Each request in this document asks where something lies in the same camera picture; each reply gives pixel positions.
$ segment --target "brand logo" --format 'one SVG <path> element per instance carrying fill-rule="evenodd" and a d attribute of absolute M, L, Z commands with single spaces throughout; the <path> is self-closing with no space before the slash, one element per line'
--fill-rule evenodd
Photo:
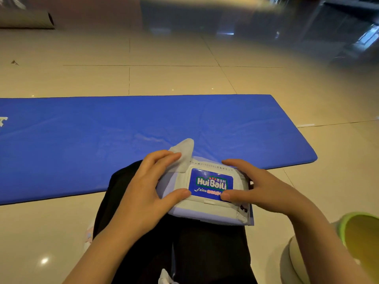
<path fill-rule="evenodd" d="M 7 117 L 0 117 L 0 128 L 4 125 L 3 120 L 7 120 Z"/>
<path fill-rule="evenodd" d="M 212 188 L 219 191 L 224 191 L 227 189 L 227 180 L 223 178 L 217 178 L 215 176 L 210 176 L 209 178 L 198 176 L 196 183 L 198 186 Z"/>

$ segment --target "person's left hand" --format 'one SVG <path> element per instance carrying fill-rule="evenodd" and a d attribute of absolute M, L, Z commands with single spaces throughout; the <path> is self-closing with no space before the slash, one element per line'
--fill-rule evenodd
<path fill-rule="evenodd" d="M 136 241 L 153 229 L 174 205 L 190 196 L 191 192 L 182 188 L 160 199 L 155 190 L 166 168 L 181 155 L 168 150 L 148 154 L 130 181 L 108 226 Z"/>

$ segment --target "blue mat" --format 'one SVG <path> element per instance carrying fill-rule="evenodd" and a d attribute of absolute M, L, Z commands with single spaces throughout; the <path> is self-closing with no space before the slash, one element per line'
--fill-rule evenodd
<path fill-rule="evenodd" d="M 105 191 L 118 169 L 185 138 L 218 162 L 317 159 L 270 95 L 0 98 L 0 117 L 0 204 Z"/>

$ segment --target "leg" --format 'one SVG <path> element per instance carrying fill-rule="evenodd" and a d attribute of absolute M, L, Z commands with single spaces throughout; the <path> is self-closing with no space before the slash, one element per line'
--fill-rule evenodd
<path fill-rule="evenodd" d="M 178 219 L 175 281 L 180 284 L 257 283 L 243 226 Z"/>
<path fill-rule="evenodd" d="M 110 222 L 129 182 L 138 170 L 141 161 L 135 162 L 118 172 L 115 172 L 109 182 L 96 215 L 94 237 L 97 236 Z M 116 283 L 157 283 L 162 269 L 170 272 L 171 249 L 173 239 L 169 230 L 172 228 L 174 217 L 165 215 L 158 225 L 141 237 L 126 254 L 121 262 L 112 284 Z"/>

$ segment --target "person's right hand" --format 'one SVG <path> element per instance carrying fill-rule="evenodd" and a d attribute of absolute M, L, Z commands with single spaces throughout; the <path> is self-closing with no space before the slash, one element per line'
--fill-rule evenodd
<path fill-rule="evenodd" d="M 249 191 L 226 190 L 221 199 L 234 203 L 252 203 L 271 212 L 295 216 L 312 204 L 304 195 L 264 169 L 259 169 L 242 159 L 227 159 L 225 165 L 237 167 L 254 183 Z"/>

